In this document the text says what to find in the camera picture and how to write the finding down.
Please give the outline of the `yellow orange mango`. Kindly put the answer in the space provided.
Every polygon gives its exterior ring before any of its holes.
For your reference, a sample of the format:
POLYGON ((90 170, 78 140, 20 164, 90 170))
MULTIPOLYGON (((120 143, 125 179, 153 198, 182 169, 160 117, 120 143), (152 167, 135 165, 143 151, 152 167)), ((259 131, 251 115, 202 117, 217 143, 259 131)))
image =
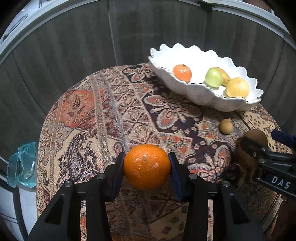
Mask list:
POLYGON ((226 87, 228 85, 229 81, 231 80, 231 78, 223 69, 221 69, 219 67, 214 67, 214 68, 216 70, 218 70, 220 72, 220 74, 222 75, 222 77, 223 77, 222 85, 226 87))

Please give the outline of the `teal plastic bag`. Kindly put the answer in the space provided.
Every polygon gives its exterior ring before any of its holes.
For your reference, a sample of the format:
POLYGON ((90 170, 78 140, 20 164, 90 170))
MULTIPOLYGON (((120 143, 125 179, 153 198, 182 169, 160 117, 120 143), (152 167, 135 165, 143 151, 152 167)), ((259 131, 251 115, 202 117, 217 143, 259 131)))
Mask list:
POLYGON ((31 142, 20 146, 12 154, 6 170, 7 184, 15 188, 18 184, 34 188, 36 186, 36 161, 38 143, 31 142))

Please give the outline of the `patterned woven table cloth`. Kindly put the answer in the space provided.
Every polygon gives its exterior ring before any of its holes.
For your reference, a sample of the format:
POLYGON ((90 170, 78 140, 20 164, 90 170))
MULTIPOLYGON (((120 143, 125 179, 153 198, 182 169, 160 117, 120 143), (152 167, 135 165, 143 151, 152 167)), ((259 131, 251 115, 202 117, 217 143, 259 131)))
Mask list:
MULTIPOLYGON (((263 131, 273 151, 291 153, 271 139, 274 129, 280 127, 261 104, 231 113, 197 106, 167 89, 148 63, 100 70, 61 95, 45 118, 38 146, 37 217, 65 181, 88 181, 138 144, 175 152, 191 172, 219 182, 222 171, 237 162, 236 143, 248 130, 263 131), (226 136, 218 129, 225 118, 234 127, 226 136)), ((288 220, 284 198, 257 183, 238 191, 267 239, 280 237, 288 220)), ((124 180, 106 208, 113 240, 181 240, 188 204, 175 198, 170 180, 154 191, 138 191, 124 180)))

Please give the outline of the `dark plum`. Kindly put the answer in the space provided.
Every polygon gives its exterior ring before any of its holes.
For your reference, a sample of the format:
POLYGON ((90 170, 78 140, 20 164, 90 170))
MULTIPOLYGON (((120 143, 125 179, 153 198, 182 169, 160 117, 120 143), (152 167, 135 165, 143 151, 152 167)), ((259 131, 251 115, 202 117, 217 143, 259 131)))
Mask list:
POLYGON ((232 185, 237 184, 241 179, 241 168, 238 164, 231 164, 225 168, 223 178, 232 185))

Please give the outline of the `small tan longan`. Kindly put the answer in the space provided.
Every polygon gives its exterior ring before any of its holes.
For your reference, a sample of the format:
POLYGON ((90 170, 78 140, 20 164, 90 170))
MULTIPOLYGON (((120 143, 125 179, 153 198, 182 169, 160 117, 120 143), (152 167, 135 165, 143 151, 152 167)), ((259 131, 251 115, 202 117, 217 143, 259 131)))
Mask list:
POLYGON ((231 120, 225 118, 219 123, 219 131, 224 135, 229 135, 233 132, 233 124, 231 120))

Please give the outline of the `brown kiwi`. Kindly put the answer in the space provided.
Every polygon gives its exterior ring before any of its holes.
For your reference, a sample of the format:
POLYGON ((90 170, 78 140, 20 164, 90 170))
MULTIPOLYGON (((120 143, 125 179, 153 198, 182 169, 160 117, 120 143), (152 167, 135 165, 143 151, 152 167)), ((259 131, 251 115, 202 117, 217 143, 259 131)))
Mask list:
POLYGON ((259 145, 260 148, 268 148, 268 139, 263 131, 260 130, 248 130, 243 134, 243 136, 238 139, 238 146, 236 154, 238 157, 238 163, 243 172, 243 177, 246 183, 252 183, 252 178, 254 176, 255 170, 258 166, 258 161, 253 157, 248 155, 241 149, 240 141, 243 137, 251 139, 253 142, 259 145))

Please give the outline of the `green apple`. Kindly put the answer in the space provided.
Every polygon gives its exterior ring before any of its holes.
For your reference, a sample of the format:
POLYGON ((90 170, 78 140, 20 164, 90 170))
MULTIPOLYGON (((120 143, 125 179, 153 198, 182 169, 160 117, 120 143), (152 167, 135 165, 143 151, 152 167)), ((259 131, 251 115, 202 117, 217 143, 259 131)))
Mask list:
POLYGON ((212 67, 205 75, 205 83, 210 87, 219 88, 223 83, 223 76, 219 70, 212 67))

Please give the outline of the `white scalloped fruit bowl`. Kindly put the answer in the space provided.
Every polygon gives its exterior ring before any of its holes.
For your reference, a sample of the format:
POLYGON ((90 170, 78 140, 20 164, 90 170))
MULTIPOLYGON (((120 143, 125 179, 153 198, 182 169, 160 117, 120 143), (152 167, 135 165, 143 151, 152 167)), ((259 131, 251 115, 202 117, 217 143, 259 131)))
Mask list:
POLYGON ((198 46, 189 48, 180 43, 172 47, 161 44, 159 49, 151 48, 148 56, 152 70, 171 91, 187 97, 197 105, 208 106, 222 112, 248 110, 261 101, 263 90, 257 88, 256 78, 247 75, 246 68, 235 66, 229 57, 219 57, 213 50, 202 51, 198 46), (189 83, 179 80, 173 75, 173 68, 184 64, 192 72, 189 83), (228 97, 226 87, 217 89, 205 84, 206 72, 211 67, 220 67, 231 77, 243 78, 249 85, 248 97, 228 97))

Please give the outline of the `small orange tangerine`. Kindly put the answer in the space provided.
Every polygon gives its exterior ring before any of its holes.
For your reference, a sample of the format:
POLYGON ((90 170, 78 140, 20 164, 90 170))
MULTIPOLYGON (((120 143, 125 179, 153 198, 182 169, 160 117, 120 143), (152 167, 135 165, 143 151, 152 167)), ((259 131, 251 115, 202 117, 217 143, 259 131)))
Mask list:
POLYGON ((173 75, 180 81, 189 83, 192 78, 192 72, 190 68, 184 64, 176 65, 173 68, 173 75))

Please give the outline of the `yellow lemon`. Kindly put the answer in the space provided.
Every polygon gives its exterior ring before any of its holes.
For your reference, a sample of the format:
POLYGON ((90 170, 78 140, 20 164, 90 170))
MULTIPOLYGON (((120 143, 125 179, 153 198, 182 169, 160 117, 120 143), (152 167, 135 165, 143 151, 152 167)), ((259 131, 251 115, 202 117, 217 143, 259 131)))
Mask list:
POLYGON ((243 78, 233 78, 226 86, 226 95, 228 97, 242 97, 246 99, 249 92, 249 85, 243 78))

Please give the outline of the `large orange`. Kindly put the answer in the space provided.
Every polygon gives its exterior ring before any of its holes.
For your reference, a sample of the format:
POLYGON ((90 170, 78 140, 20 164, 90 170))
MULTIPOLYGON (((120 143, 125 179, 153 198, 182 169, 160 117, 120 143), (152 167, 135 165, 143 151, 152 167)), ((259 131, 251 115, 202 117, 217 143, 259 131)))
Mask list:
POLYGON ((123 172, 130 185, 139 190, 163 185, 171 171, 168 154, 152 144, 132 148, 124 158, 123 172))

